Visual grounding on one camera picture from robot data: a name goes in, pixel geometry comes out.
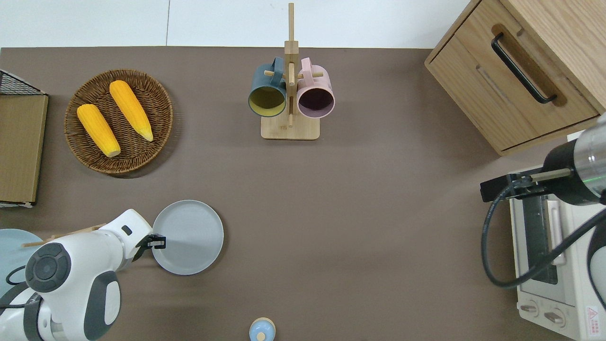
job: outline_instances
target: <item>yellow corn cob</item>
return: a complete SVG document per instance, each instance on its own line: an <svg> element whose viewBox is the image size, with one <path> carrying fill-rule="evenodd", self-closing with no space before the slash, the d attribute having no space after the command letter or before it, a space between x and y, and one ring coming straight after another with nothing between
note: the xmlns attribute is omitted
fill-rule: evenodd
<svg viewBox="0 0 606 341"><path fill-rule="evenodd" d="M90 138L105 156L114 157L120 154L120 145L99 108L94 104L83 104L78 107L76 114Z"/></svg>
<svg viewBox="0 0 606 341"><path fill-rule="evenodd" d="M131 127L147 141L153 141L150 122L130 86L125 81L113 81L110 93Z"/></svg>

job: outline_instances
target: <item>wire basket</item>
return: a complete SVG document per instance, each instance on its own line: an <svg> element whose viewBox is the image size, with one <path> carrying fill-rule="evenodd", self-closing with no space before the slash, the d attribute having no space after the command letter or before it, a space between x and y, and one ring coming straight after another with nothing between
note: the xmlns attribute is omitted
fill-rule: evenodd
<svg viewBox="0 0 606 341"><path fill-rule="evenodd" d="M135 93L151 125L154 140L147 141L128 123L114 102L109 85L125 81ZM90 138L76 111L83 104L94 104L103 114L120 145L120 154L106 157ZM173 106L168 93L157 80L137 70L109 70L76 91L65 111L65 137L76 158L95 171L119 175L139 169L154 159L166 145L173 126Z"/></svg>
<svg viewBox="0 0 606 341"><path fill-rule="evenodd" d="M0 70L0 95L46 95L23 79Z"/></svg>

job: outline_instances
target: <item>gray plate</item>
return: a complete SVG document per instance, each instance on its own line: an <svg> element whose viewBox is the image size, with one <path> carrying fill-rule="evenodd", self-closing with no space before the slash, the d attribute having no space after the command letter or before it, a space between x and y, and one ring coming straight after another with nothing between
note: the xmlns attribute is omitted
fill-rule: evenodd
<svg viewBox="0 0 606 341"><path fill-rule="evenodd" d="M177 275L193 275L209 267L223 247L223 224L207 204L182 200L168 205L153 223L166 237L165 249L152 249L158 264Z"/></svg>

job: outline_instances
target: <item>round woven basket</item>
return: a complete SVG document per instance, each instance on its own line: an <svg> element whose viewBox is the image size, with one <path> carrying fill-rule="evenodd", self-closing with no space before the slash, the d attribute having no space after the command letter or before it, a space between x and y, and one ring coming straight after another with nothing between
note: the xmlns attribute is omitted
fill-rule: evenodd
<svg viewBox="0 0 606 341"><path fill-rule="evenodd" d="M147 114L154 140L139 135L110 94L110 83L123 80L135 93ZM83 104L96 105L109 124L120 154L109 158L95 145L76 111ZM85 166L105 174L124 174L149 163L166 145L173 127L173 105L168 93L157 80L136 70L109 70L87 81L76 91L65 111L65 137L70 149Z"/></svg>

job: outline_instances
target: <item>wooden mug holder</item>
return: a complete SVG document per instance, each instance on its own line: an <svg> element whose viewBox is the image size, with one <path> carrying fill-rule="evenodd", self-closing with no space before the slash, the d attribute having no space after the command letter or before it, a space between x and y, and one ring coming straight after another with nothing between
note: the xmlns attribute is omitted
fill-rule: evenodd
<svg viewBox="0 0 606 341"><path fill-rule="evenodd" d="M299 42L295 40L295 4L288 4L288 40L284 42L284 78L286 108L280 115L261 118L261 137L267 140L316 140L320 137L320 119L309 118L296 106L299 68ZM273 72L265 71L272 76Z"/></svg>

